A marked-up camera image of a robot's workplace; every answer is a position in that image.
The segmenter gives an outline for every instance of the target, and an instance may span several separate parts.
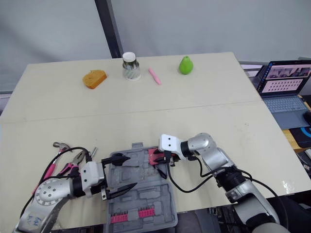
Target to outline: cable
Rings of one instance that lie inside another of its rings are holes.
[[[206,174],[204,174],[204,175],[202,174],[203,168],[202,168],[202,163],[201,163],[200,159],[199,159],[198,157],[196,157],[196,156],[194,156],[193,158],[194,158],[196,161],[198,161],[199,164],[200,164],[200,176],[201,176],[201,177],[206,177],[206,176],[208,176],[209,173],[206,173]],[[248,172],[246,172],[246,171],[243,171],[243,170],[240,170],[240,169],[237,169],[237,168],[236,168],[236,170],[239,171],[239,172],[241,172],[241,173],[244,173],[244,174],[248,175],[250,179],[253,179],[253,177],[252,177],[252,175],[251,175],[250,173],[248,173]]]
[[[29,198],[29,200],[27,201],[27,203],[24,205],[23,209],[21,210],[20,216],[19,218],[21,218],[21,216],[23,215],[23,213],[25,212],[26,207],[29,205],[29,203],[31,202],[31,200],[34,198],[35,193],[31,195],[31,197]]]
[[[64,150],[62,152],[60,152],[59,154],[57,154],[52,160],[51,162],[49,163],[49,165],[47,166],[47,168],[45,169],[45,171],[43,172],[43,175],[39,181],[39,183],[41,183],[44,179],[44,176],[45,174],[47,173],[47,171],[49,170],[49,167],[52,165],[52,163],[54,162],[55,159],[57,159],[58,157],[60,157],[61,155],[63,155],[64,153],[68,152],[68,151],[72,151],[72,150],[84,150],[86,152],[86,155],[88,155],[88,150],[85,149],[84,147],[72,147],[72,148],[69,148],[67,150]]]
[[[251,181],[254,181],[254,182],[256,182],[256,183],[259,183],[260,185],[262,185],[262,186],[264,186],[266,189],[268,189],[268,190],[276,197],[276,199],[280,202],[281,207],[282,207],[282,209],[283,209],[283,213],[284,213],[284,225],[285,225],[284,227],[285,227],[286,229],[288,229],[288,216],[287,216],[286,208],[285,208],[285,206],[284,206],[284,204],[283,204],[281,198],[276,194],[276,192],[273,191],[272,188],[270,188],[268,185],[264,184],[263,182],[260,182],[260,181],[255,180],[255,179],[251,179],[251,178],[246,177],[246,176],[244,176],[244,178],[246,178],[246,179],[248,179],[248,180],[251,180]]]
[[[198,161],[199,164],[200,164],[200,176],[201,176],[201,177],[205,177],[206,174],[204,174],[204,175],[202,174],[203,168],[202,168],[202,163],[201,163],[200,159],[199,159],[198,157],[196,157],[196,156],[193,156],[193,158],[194,158],[196,161]]]
[[[195,190],[197,190],[199,187],[201,187],[202,185],[204,185],[206,183],[206,181],[208,181],[210,178],[212,178],[213,176],[211,175],[212,173],[216,172],[216,171],[219,171],[219,170],[222,170],[222,169],[227,169],[226,167],[219,167],[213,171],[210,171],[208,173],[206,173],[205,175],[208,176],[208,175],[211,175],[209,177],[207,177],[205,180],[203,180],[198,186],[196,186],[195,188],[191,189],[191,190],[184,190],[182,189],[181,187],[178,186],[178,184],[173,180],[172,178],[172,175],[171,175],[171,170],[170,170],[170,165],[167,163],[166,164],[167,166],[167,172],[168,172],[168,175],[172,181],[172,183],[176,186],[176,188],[178,188],[180,191],[182,191],[183,193],[191,193]]]
[[[237,169],[237,168],[236,168],[236,170],[239,171],[239,172],[241,172],[241,173],[244,173],[244,174],[248,175],[248,176],[249,176],[249,179],[250,179],[250,180],[253,180],[252,175],[251,175],[250,173],[248,173],[247,171],[243,171],[243,170],[240,170],[240,169]]]
[[[87,156],[90,157],[90,155],[89,155],[89,153],[88,153],[88,150],[85,149],[84,147],[72,147],[72,148],[69,148],[69,149],[67,149],[67,150],[64,150],[64,151],[60,152],[59,154],[57,154],[57,155],[51,160],[51,162],[49,163],[49,165],[47,166],[47,168],[46,168],[45,171],[43,172],[43,175],[41,176],[41,179],[40,179],[39,184],[38,184],[37,187],[39,187],[40,184],[42,184],[44,181],[46,181],[46,180],[48,180],[48,179],[50,179],[50,178],[72,178],[72,176],[50,176],[50,177],[44,179],[45,174],[47,173],[49,167],[52,165],[52,163],[54,162],[54,160],[57,159],[57,158],[59,158],[59,157],[60,157],[61,155],[63,155],[64,153],[66,153],[66,152],[68,152],[68,151],[72,151],[72,150],[84,150],[84,151],[86,152],[86,161],[89,161],[89,158],[87,158]],[[35,196],[35,192],[34,192],[34,194],[32,194],[32,196],[29,198],[29,200],[28,200],[28,201],[26,202],[26,204],[24,205],[24,207],[23,207],[23,209],[22,209],[22,211],[21,211],[21,213],[20,213],[20,217],[23,215],[23,213],[25,212],[26,207],[29,205],[29,203],[30,203],[31,200],[34,198],[34,196]]]

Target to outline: green pear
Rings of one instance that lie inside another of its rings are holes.
[[[179,64],[179,71],[182,74],[189,74],[193,69],[193,63],[188,56],[185,56]]]

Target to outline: toolbox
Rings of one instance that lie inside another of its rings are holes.
[[[122,166],[110,164],[109,187],[137,183],[127,193],[107,202],[107,233],[142,233],[177,225],[177,212],[171,184],[149,163],[143,143],[133,143],[131,150],[116,153],[130,157]],[[165,164],[156,165],[167,174]]]

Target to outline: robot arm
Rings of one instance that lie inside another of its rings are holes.
[[[226,167],[226,169],[214,172],[213,176],[218,186],[223,187],[226,191],[225,195],[228,200],[231,203],[237,202],[234,209],[242,223],[250,229],[256,229],[265,223],[273,223],[269,226],[279,228],[280,232],[288,232],[279,224],[279,218],[270,203],[250,180],[243,177],[226,153],[217,148],[209,134],[200,133],[187,141],[163,134],[160,138],[159,150],[177,154],[181,160],[191,160],[192,156],[201,155],[204,164],[210,171]]]
[[[41,183],[34,194],[34,199],[21,216],[13,233],[49,233],[57,220],[58,213],[69,200],[86,195],[102,193],[102,200],[118,197],[137,183],[110,190],[107,186],[105,165],[121,166],[129,157],[116,154],[103,159],[101,163],[87,162],[81,176],[73,179],[48,179]]]

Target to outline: pink marker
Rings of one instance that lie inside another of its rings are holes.
[[[153,77],[153,79],[155,80],[155,82],[159,85],[161,85],[161,81],[159,79],[159,77],[156,75],[156,73],[154,72],[153,69],[149,68],[149,73],[151,74],[151,76]]]

